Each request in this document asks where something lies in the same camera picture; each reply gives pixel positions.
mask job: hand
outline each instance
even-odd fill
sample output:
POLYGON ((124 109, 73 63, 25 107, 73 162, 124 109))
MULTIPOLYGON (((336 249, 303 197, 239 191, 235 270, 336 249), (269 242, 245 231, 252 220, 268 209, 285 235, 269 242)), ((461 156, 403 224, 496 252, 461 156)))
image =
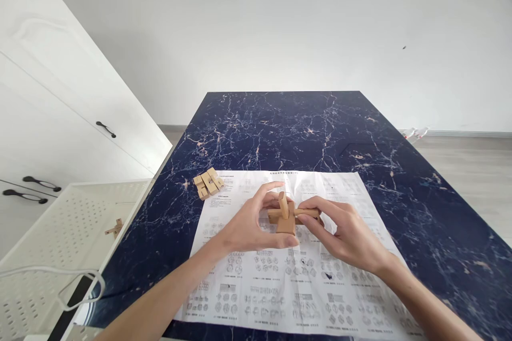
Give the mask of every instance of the hand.
POLYGON ((394 255, 382 245, 352 205, 314 196, 298 208, 318 208, 338 226, 332 235, 311 216, 298 216, 334 257, 377 275, 392 262, 394 255))
POLYGON ((290 248, 299 244, 292 234, 263 232, 258 224, 262 209, 279 207, 278 194, 270 190, 282 185, 284 183, 277 181, 263 184, 254 197, 247 200, 235 217, 215 236, 228 253, 290 248))

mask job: finger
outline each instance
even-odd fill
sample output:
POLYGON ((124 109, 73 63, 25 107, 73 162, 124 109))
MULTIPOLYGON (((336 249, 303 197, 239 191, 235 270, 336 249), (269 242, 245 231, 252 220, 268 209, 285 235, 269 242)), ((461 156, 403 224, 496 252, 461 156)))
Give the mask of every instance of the finger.
POLYGON ((279 206, 279 201, 273 200, 267 204, 263 204, 262 209, 280 209, 280 208, 281 207, 279 206))
MULTIPOLYGON (((272 201, 277 201, 279 199, 279 193, 276 192, 267 192, 265 197, 263 197, 263 205, 271 203, 272 201)), ((286 196, 286 201, 293 201, 290 197, 286 196)))
POLYGON ((297 246, 298 244, 299 240, 297 240, 297 237, 287 233, 261 232, 261 235, 258 238, 258 246, 261 246, 262 249, 292 248, 294 246, 297 246))
POLYGON ((348 214, 346 211, 333 204, 332 201, 328 201, 320 196, 311 197, 310 199, 301 202, 297 207, 297 209, 312 208, 320 209, 323 213, 329 216, 332 219, 332 221, 334 221, 336 224, 338 224, 343 219, 344 215, 348 214))
POLYGON ((318 221, 316 221, 313 217, 305 214, 298 215, 297 218, 302 224, 304 224, 307 229, 309 229, 312 234, 315 235, 318 240, 320 240, 320 242, 331 254, 334 254, 334 252, 338 251, 338 248, 340 247, 340 240, 326 231, 326 229, 321 226, 318 221))
POLYGON ((331 200, 328 200, 328 201, 332 202, 338 208, 341 208, 348 213, 357 213, 356 208, 354 208, 354 206, 351 204, 347 204, 346 202, 337 202, 337 201, 331 201, 331 200))
POLYGON ((260 186, 260 189, 257 190, 257 192, 254 195, 254 198, 257 200, 262 201, 267 192, 271 191, 274 188, 279 188, 280 186, 283 186, 284 182, 281 181, 272 181, 266 184, 263 184, 260 186))

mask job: baseboard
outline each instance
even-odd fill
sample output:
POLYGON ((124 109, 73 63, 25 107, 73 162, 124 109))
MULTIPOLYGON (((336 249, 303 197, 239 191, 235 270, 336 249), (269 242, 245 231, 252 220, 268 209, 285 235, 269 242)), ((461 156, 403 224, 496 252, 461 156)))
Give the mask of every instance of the baseboard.
POLYGON ((158 124, 158 126, 164 133, 183 133, 187 129, 187 125, 158 124))
POLYGON ((492 137, 495 139, 512 139, 512 132, 428 131, 426 136, 492 137))
MULTIPOLYGON (((182 133, 187 125, 158 124, 164 133, 182 133)), ((512 139, 512 132, 480 132, 480 131, 428 131, 426 136, 448 137, 493 137, 496 139, 512 139)))

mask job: disassembled wooden puzzle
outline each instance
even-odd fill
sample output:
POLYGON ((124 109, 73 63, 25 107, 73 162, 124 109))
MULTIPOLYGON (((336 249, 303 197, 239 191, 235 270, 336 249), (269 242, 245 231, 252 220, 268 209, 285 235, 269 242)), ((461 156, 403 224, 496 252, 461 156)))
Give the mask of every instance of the disassembled wooden puzzle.
POLYGON ((279 209, 269 209, 268 219, 271 224, 277 224, 276 233, 289 233, 295 235, 295 225, 303 225, 297 218, 300 214, 307 214, 318 220, 322 226, 319 209, 296 209, 293 201, 286 201, 286 192, 279 193, 279 209))
POLYGON ((224 181, 222 181, 213 168, 208 169, 202 175, 194 177, 194 184, 197 187, 199 198, 203 201, 224 188, 224 181))

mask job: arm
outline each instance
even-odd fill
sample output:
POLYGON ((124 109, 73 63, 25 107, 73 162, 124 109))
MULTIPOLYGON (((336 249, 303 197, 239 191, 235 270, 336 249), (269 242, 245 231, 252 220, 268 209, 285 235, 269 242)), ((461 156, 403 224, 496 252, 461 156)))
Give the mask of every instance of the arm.
POLYGON ((384 281, 411 312, 428 339, 482 340, 381 244, 352 205, 315 196, 302 202, 299 208, 318 208, 335 222, 338 228, 332 235, 312 217, 298 216, 334 257, 384 281))
POLYGON ((159 340, 188 295, 229 253, 297 246, 295 236, 263 232, 258 224, 260 210, 279 207, 278 195, 269 191, 282 185, 262 185, 215 237, 121 313, 95 341, 159 340))

